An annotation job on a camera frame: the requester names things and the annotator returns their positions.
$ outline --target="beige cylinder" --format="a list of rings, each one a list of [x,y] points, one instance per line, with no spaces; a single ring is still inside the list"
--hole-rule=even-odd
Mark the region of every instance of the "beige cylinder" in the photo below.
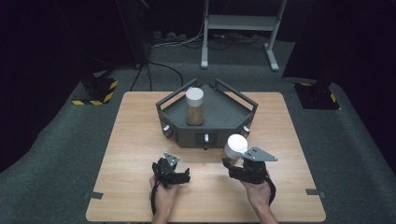
[[[186,91],[187,122],[190,125],[201,125],[204,122],[204,92],[199,88]]]

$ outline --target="human hand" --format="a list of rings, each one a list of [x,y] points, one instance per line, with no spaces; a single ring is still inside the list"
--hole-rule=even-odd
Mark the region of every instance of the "human hand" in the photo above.
[[[263,181],[257,185],[244,181],[241,181],[241,183],[247,191],[248,201],[253,207],[261,224],[277,223],[270,210],[271,188],[268,182]]]
[[[154,186],[158,185],[154,199],[156,212],[151,223],[165,224],[167,223],[169,215],[171,214],[172,208],[174,206],[178,185],[168,185],[168,188],[165,188],[161,182],[156,181],[155,176],[151,177],[149,183],[152,189]]]

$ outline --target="gray carpet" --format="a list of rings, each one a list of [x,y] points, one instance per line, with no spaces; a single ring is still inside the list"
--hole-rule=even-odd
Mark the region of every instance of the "gray carpet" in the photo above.
[[[281,92],[318,190],[326,194],[324,223],[395,223],[395,176],[343,90],[331,86],[341,110],[304,110],[292,82],[305,80],[281,79],[292,47],[293,43],[276,42],[276,73],[262,44],[210,50],[205,70],[200,67],[200,49],[156,48],[149,59],[176,69],[185,82],[197,78],[213,83],[220,78],[239,91]],[[154,91],[180,86],[179,76],[170,69],[151,64],[149,71]],[[145,66],[133,91],[149,91],[147,74]],[[126,68],[112,73],[119,84],[108,105],[65,102],[31,150],[0,174],[0,223],[89,223],[89,199],[84,194],[93,189],[122,95],[136,75],[136,70]]]

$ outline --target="black curtain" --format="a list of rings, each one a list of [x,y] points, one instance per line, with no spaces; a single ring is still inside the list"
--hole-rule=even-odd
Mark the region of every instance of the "black curtain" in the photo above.
[[[2,1],[0,172],[32,146],[83,72],[53,1]]]
[[[394,172],[395,24],[392,0],[316,1],[283,75],[340,85]]]
[[[139,1],[54,1],[59,6],[66,28],[93,72],[134,66],[146,60],[147,53],[139,51],[143,40],[135,38],[140,35],[136,33],[142,31],[142,27],[133,19],[147,18],[150,10],[137,4]]]

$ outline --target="white leg of stand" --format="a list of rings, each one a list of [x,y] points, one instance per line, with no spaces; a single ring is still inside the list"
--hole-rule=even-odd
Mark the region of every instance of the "white leg of stand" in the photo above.
[[[277,66],[274,53],[272,52],[271,49],[269,49],[268,44],[264,44],[264,47],[265,47],[265,52],[267,53],[268,60],[270,61],[271,64],[271,69],[274,72],[279,71],[279,66]]]
[[[201,67],[207,68],[207,25],[209,23],[209,0],[205,0],[205,18],[204,18],[204,43],[202,44]]]
[[[271,64],[271,68],[275,72],[279,70],[279,66],[277,65],[275,55],[272,51],[272,48],[273,48],[275,40],[276,40],[277,30],[279,29],[280,22],[282,21],[283,11],[285,10],[285,6],[286,6],[287,2],[288,2],[288,0],[282,0],[282,2],[280,3],[279,11],[277,12],[276,20],[274,23],[274,29],[271,32],[270,41],[268,44],[264,45],[265,52],[267,53],[268,60],[270,61],[270,64]]]

